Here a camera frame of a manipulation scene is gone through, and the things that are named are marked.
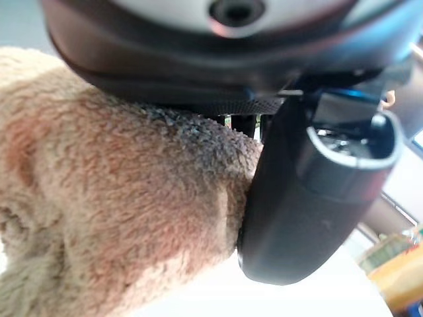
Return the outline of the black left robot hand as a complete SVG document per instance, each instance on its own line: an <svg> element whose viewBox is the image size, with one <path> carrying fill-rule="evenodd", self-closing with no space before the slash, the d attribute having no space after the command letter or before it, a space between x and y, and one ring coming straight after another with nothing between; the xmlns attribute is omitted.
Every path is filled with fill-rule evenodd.
<svg viewBox="0 0 423 317"><path fill-rule="evenodd" d="M238 237L254 281L310 276L379 197L403 147L380 103L410 78L421 1L42 1L90 84L205 116L265 116Z"/></svg>

